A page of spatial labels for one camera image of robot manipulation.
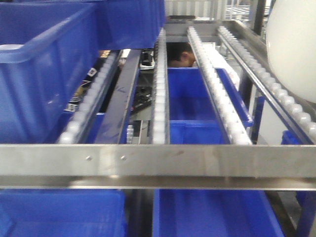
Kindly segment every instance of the bin rim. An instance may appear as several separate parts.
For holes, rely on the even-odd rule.
[[[47,5],[73,5],[70,2],[47,2]],[[26,42],[23,46],[18,49],[0,50],[0,63],[22,63],[35,57],[38,53],[42,52],[43,49],[48,47],[52,42],[54,42],[60,35],[63,35],[66,31],[72,29],[72,27],[79,23],[79,21],[87,17],[90,13],[96,10],[96,5],[93,3],[82,3],[77,4],[85,5],[76,13],[70,15],[69,17],[63,19],[56,25],[50,27],[49,29],[38,34],[30,41]],[[38,7],[44,6],[42,3],[7,3],[0,2],[0,8],[3,5],[13,6],[30,6]]]

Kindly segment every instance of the black hair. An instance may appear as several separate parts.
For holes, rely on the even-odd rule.
[[[187,42],[167,43],[167,61],[168,65],[171,61],[181,61],[180,56],[183,52],[193,53],[191,45]]]

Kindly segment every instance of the blue plastic bin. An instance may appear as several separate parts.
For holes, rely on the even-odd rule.
[[[165,23],[163,0],[15,0],[48,1],[95,3],[100,50],[152,48]]]
[[[170,121],[172,144],[223,144],[222,133],[215,120]]]
[[[124,237],[124,194],[112,190],[4,190],[2,237]]]
[[[240,94],[225,69],[216,69],[245,127],[252,126]],[[170,142],[172,144],[222,144],[215,112],[198,68],[169,68]]]
[[[153,237],[284,237],[263,191],[155,190]]]
[[[0,143],[41,143],[98,57],[95,6],[0,3]]]

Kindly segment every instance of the metal frame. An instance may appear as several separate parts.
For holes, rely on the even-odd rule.
[[[133,102],[136,82],[139,73],[141,50],[130,51],[126,64],[118,78],[112,94],[107,114],[102,121],[95,143],[119,144],[124,143],[126,136],[130,107]]]
[[[0,187],[316,190],[315,146],[1,145]]]

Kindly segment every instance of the stainless steel bar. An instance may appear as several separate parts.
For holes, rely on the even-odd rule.
[[[132,49],[118,78],[107,115],[100,126],[95,143],[118,144],[126,139],[127,118],[139,72],[140,49]]]
[[[0,176],[316,178],[316,146],[0,145]]]
[[[316,190],[316,179],[196,176],[1,176],[0,188],[228,189],[292,191]]]

